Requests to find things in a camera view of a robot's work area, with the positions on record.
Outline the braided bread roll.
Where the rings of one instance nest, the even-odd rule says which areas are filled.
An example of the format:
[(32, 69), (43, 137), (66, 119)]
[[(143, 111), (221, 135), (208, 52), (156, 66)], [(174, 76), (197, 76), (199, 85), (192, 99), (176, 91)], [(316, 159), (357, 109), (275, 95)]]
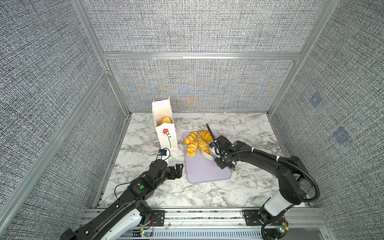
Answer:
[(197, 148), (198, 148), (198, 142), (196, 141), (191, 141), (189, 144), (188, 144), (188, 148), (187, 148), (187, 151), (186, 151), (186, 155), (190, 158), (193, 158), (195, 155), (196, 155), (196, 151), (197, 151)]

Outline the glazed donut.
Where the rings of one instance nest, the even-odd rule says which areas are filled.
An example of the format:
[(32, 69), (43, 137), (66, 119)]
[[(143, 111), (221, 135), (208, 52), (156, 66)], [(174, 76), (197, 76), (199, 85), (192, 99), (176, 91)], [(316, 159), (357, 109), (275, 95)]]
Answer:
[(160, 122), (160, 125), (163, 125), (163, 124), (172, 124), (173, 121), (171, 120), (170, 117), (168, 116), (165, 116), (161, 119), (161, 122)]

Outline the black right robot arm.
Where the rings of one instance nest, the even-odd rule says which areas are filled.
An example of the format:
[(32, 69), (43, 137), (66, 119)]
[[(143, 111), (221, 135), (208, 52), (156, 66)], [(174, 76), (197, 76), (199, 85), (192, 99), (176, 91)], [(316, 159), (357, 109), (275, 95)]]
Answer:
[(320, 189), (300, 158), (272, 155), (257, 150), (244, 142), (231, 143), (224, 136), (213, 142), (217, 157), (215, 163), (220, 169), (235, 169), (237, 162), (260, 168), (278, 179), (279, 191), (269, 198), (259, 210), (265, 219), (280, 216), (293, 206), (319, 199)]

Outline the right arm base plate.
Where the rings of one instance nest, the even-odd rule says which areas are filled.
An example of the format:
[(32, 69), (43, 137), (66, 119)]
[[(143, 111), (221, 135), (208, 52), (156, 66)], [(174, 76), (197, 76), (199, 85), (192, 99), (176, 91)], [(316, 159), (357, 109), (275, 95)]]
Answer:
[(284, 216), (285, 213), (286, 211), (283, 210), (276, 216), (272, 216), (264, 209), (242, 210), (242, 216), (247, 226), (262, 227), (266, 224), (265, 228), (268, 226), (276, 227), (280, 233), (285, 233), (289, 228), (289, 223)]

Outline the metal tongs with white tips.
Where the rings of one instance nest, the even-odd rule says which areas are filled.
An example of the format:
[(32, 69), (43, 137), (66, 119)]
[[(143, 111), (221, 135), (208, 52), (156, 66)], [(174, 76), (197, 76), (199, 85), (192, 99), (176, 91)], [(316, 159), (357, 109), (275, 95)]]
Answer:
[(214, 153), (206, 153), (206, 152), (202, 152), (202, 155), (204, 158), (210, 160), (210, 161), (214, 161), (216, 163), (216, 165), (220, 168), (220, 169), (225, 169), (225, 168), (228, 168), (230, 169), (231, 171), (234, 171), (236, 166), (232, 163), (226, 163), (223, 159), (219, 158), (216, 154)]

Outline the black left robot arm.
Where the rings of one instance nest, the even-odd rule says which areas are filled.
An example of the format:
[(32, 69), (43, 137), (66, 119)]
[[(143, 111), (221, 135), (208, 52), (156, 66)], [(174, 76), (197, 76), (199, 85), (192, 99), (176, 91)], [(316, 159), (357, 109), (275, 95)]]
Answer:
[(116, 240), (126, 231), (146, 225), (152, 209), (146, 200), (166, 180), (180, 179), (183, 164), (169, 167), (164, 160), (155, 160), (149, 170), (131, 181), (117, 200), (87, 224), (73, 231), (67, 229), (61, 240)]

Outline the white paper bag with rose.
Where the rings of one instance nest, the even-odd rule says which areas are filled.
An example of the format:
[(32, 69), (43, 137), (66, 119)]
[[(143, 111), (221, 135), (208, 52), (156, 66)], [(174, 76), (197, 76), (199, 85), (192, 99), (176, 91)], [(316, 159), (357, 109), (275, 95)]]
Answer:
[[(161, 148), (168, 148), (169, 150), (178, 149), (178, 140), (173, 120), (173, 112), (170, 99), (152, 102), (152, 113), (154, 117), (155, 130)], [(173, 121), (172, 124), (160, 125), (161, 119), (168, 116)]]

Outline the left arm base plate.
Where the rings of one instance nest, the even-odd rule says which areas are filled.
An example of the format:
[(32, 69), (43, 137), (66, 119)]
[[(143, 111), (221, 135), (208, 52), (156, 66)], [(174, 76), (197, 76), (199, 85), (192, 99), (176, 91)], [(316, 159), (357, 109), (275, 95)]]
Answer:
[(142, 218), (141, 226), (149, 227), (163, 227), (165, 222), (165, 213), (164, 210), (152, 210), (150, 214)]

